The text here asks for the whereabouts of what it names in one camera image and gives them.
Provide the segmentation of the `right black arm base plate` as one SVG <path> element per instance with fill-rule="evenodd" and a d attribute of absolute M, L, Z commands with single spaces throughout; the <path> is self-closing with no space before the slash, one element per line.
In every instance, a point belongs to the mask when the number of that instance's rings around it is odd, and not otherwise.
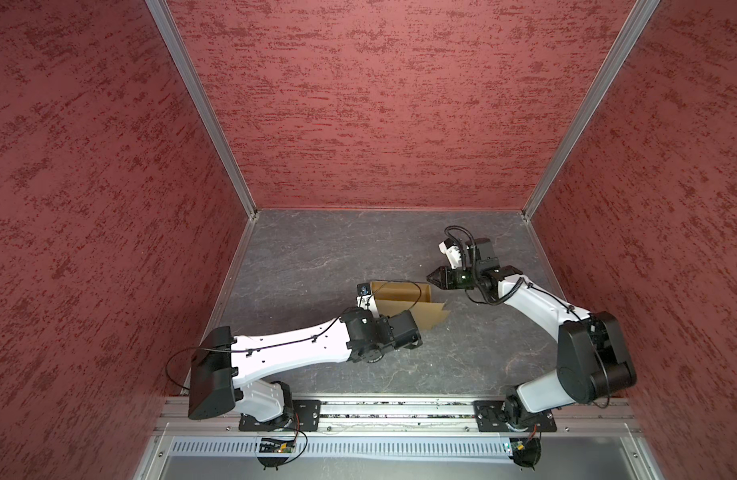
<path fill-rule="evenodd" d="M 473 404 L 474 418 L 481 433 L 543 433 L 556 432 L 550 410 L 531 413 L 516 398 L 477 400 Z"/>

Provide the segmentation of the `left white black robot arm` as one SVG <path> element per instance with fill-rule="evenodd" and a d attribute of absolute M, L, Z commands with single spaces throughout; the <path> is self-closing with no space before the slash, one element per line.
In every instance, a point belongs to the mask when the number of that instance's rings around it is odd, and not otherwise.
<path fill-rule="evenodd" d="M 408 310 L 375 317 L 354 307 L 322 324 L 268 336 L 234 336 L 218 327 L 190 360 L 188 418 L 236 412 L 282 428 L 294 418 L 290 386 L 266 378 L 318 364 L 375 363 L 389 352 L 419 346 L 420 330 Z"/>

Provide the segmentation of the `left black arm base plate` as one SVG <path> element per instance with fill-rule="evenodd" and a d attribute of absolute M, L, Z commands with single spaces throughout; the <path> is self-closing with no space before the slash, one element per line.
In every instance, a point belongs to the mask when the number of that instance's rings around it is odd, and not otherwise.
<path fill-rule="evenodd" d="M 306 433 L 316 432 L 320 423 L 320 400 L 294 399 L 292 404 L 284 406 L 280 416 L 266 422 L 259 422 L 249 415 L 242 415 L 238 430 L 240 432 L 292 432 L 300 430 Z"/>

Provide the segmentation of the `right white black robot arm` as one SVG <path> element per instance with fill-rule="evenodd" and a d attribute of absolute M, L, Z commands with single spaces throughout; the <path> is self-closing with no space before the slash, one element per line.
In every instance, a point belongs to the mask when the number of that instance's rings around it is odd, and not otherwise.
<path fill-rule="evenodd" d="M 637 374 L 618 320 L 565 302 L 511 266 L 473 274 L 442 266 L 427 281 L 441 290 L 475 290 L 489 306 L 512 307 L 557 344 L 556 368 L 514 387 L 498 418 L 513 431 L 534 428 L 550 410 L 572 404 L 610 402 L 636 384 Z"/>

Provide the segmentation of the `brown cardboard box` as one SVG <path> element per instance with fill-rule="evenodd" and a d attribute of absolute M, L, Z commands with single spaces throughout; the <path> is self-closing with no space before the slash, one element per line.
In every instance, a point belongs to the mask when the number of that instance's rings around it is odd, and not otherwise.
<path fill-rule="evenodd" d="M 370 288 L 370 305 L 379 315 L 391 317 L 408 310 L 422 331 L 436 328 L 450 316 L 444 303 L 433 301 L 427 283 L 380 280 L 370 282 Z"/>

